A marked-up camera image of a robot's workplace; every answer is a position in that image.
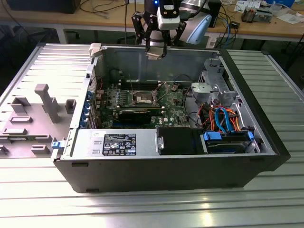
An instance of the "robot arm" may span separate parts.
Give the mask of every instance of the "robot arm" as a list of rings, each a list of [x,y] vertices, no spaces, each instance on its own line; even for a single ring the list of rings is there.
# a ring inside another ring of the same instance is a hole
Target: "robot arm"
[[[188,8],[180,7],[179,0],[145,0],[144,12],[136,12],[132,16],[137,36],[136,44],[139,45],[144,40],[147,55],[156,58],[165,57],[167,46],[175,46],[179,40],[198,44],[211,21],[210,15],[201,13],[206,1],[192,0],[191,5],[198,5],[198,9],[188,11]],[[145,22],[145,29],[142,25],[142,19]],[[174,30],[175,34],[171,37],[170,34]],[[157,40],[161,41],[158,43],[163,43],[162,52],[159,48],[151,49],[152,33],[158,34],[160,39]]]

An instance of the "warning label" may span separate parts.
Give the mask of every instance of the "warning label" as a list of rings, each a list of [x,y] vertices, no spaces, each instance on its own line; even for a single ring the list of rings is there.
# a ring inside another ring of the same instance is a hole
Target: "warning label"
[[[104,156],[136,155],[136,134],[105,134]]]

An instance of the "motherboard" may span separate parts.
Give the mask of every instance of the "motherboard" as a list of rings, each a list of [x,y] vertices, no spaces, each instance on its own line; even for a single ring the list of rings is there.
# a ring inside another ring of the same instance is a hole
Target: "motherboard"
[[[97,107],[100,128],[189,127],[183,107],[185,90],[168,82],[110,84],[101,91]]]

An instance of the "green motherboard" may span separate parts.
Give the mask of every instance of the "green motherboard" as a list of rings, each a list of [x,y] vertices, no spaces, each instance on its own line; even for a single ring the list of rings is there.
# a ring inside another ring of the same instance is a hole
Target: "green motherboard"
[[[183,107],[185,89],[180,87],[179,84],[167,82],[156,84],[154,87],[136,83],[128,86],[111,84],[104,89],[101,96],[99,106],[101,128],[189,127],[189,119]],[[123,110],[146,112],[151,116],[151,121],[145,124],[121,123],[120,113]]]

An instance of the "wooden table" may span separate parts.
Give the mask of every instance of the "wooden table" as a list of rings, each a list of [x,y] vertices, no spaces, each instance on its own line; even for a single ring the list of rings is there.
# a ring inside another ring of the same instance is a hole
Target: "wooden table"
[[[101,10],[114,6],[122,5],[124,1],[118,0],[110,6],[100,7]],[[124,6],[109,11],[109,19],[105,19],[93,13],[87,13],[80,9],[74,14],[52,13],[52,12],[30,12],[30,11],[11,11],[6,6],[12,16],[22,25],[27,27],[54,28],[57,30],[61,43],[67,43],[65,29],[85,29],[85,30],[107,30],[124,31]],[[88,2],[83,8],[91,11],[91,4]],[[303,9],[304,6],[294,4],[294,9]],[[143,11],[143,4],[137,4],[137,10]],[[261,39],[261,40],[279,40],[279,41],[298,41],[304,32],[304,23],[289,24],[273,17],[271,23],[254,22],[244,23],[241,21],[241,13],[234,14],[234,6],[228,7],[228,15],[232,20],[240,23],[238,38]],[[132,32],[133,24],[131,16],[134,12],[134,4],[128,6],[127,13],[127,31]],[[5,12],[0,5],[0,24],[15,26],[16,23]],[[209,36],[207,47],[213,46],[214,39],[223,36],[225,27],[220,20],[217,21],[214,28],[208,28],[206,36]]]

